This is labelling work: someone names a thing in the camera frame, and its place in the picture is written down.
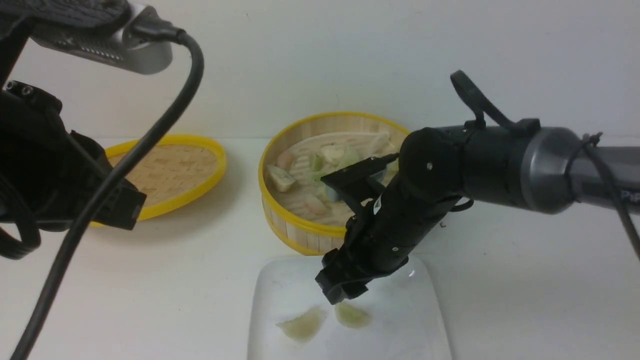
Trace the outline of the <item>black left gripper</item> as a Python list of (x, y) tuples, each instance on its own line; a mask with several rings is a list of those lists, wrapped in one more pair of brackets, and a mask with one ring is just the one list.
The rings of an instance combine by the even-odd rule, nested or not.
[(1, 91), (1, 173), (44, 231), (68, 230), (114, 170), (101, 145), (66, 129), (62, 107), (54, 95), (17, 80)]

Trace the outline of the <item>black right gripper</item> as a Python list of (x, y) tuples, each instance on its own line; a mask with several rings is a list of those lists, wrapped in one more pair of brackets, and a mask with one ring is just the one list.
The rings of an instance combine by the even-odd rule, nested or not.
[(323, 255), (315, 281), (327, 301), (356, 299), (370, 281), (406, 265), (409, 254), (460, 200), (456, 193), (426, 200), (400, 180), (391, 181), (349, 221), (342, 246)]

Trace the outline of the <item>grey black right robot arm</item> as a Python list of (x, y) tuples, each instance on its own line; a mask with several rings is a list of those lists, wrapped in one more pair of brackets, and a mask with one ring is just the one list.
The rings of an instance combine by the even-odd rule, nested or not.
[(330, 304), (352, 300), (390, 276), (450, 213), (484, 202), (555, 215), (574, 203), (616, 210), (635, 252), (639, 148), (599, 146), (561, 127), (501, 126), (410, 133), (397, 153), (369, 157), (321, 178), (353, 215), (343, 245), (322, 258), (315, 280)]

